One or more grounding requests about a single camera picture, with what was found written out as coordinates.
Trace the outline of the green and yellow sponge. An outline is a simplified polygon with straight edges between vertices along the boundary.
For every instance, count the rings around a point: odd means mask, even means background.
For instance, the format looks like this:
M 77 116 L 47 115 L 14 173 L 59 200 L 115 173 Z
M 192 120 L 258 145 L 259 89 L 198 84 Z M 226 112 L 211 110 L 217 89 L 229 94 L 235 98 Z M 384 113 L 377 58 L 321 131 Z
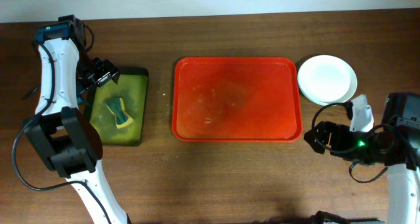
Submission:
M 122 129 L 133 123 L 134 119 L 125 111 L 125 104 L 122 98 L 108 100 L 106 107 L 114 115 L 115 126 L 118 129 Z

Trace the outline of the light blue plate top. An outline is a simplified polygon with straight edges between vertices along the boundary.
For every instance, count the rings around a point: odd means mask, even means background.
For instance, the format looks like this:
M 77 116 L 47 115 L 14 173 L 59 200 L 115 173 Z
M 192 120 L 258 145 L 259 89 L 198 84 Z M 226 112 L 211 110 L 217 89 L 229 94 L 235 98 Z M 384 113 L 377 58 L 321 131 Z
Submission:
M 313 103 L 325 106 L 334 102 L 346 102 L 350 100 L 357 87 L 349 87 L 346 91 L 301 91 L 301 93 Z

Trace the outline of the white cream plate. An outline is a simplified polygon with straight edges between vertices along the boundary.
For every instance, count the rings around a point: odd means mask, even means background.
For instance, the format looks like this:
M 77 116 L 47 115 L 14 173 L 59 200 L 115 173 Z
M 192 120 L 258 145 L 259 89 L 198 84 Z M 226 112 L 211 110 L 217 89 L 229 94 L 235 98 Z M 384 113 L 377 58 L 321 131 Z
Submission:
M 299 66 L 297 81 L 301 91 L 346 91 L 358 86 L 350 64 L 331 55 L 316 55 L 305 60 Z

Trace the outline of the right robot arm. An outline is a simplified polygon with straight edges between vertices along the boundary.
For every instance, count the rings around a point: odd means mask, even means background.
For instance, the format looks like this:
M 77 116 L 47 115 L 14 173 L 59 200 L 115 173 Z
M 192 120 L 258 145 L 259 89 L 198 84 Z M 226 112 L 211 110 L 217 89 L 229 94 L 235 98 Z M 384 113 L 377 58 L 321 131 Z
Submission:
M 419 95 L 390 93 L 385 101 L 382 121 L 376 125 L 367 97 L 360 95 L 340 104 L 346 110 L 350 125 L 313 117 L 304 140 L 314 152 L 329 151 L 351 164 L 382 164 L 382 175 L 388 179 L 387 223 L 419 222 Z

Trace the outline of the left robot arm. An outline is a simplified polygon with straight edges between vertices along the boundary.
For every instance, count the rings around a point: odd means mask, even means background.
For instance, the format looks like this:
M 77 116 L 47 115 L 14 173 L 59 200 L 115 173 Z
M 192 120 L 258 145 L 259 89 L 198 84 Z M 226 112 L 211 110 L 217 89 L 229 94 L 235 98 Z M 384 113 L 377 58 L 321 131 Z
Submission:
M 71 186 L 94 223 L 130 223 L 105 178 L 100 136 L 78 108 L 84 92 L 119 79 L 109 60 L 89 58 L 87 31 L 74 15 L 37 29 L 32 45 L 42 63 L 41 92 L 17 138 L 25 135 L 46 168 L 65 178 L 45 190 Z

